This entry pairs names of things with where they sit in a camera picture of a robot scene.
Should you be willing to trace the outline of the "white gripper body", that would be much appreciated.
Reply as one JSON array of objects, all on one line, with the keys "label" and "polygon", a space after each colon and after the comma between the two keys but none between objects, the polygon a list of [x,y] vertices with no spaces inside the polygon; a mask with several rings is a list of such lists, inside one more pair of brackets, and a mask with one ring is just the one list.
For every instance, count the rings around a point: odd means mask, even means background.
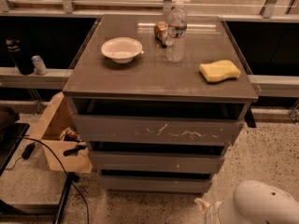
[{"label": "white gripper body", "polygon": [[219,218],[219,208],[221,202],[216,202],[210,205],[205,213],[205,224],[222,224]]}]

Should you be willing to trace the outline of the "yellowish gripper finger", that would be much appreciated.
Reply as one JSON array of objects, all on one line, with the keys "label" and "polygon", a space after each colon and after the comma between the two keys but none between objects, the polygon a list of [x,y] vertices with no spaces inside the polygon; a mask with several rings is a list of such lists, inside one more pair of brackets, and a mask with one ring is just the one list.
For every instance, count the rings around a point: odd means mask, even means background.
[{"label": "yellowish gripper finger", "polygon": [[204,211],[206,211],[208,209],[208,207],[210,206],[210,203],[201,199],[201,198],[195,198],[194,201],[199,204]]}]

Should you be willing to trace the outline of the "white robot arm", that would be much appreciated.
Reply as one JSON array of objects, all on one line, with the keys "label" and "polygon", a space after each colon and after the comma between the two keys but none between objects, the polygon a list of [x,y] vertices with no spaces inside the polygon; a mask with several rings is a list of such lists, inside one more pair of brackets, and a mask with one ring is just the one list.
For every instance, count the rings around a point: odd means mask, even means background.
[{"label": "white robot arm", "polygon": [[204,224],[299,224],[299,202],[290,193],[261,181],[239,183],[225,202],[194,201],[204,208]]}]

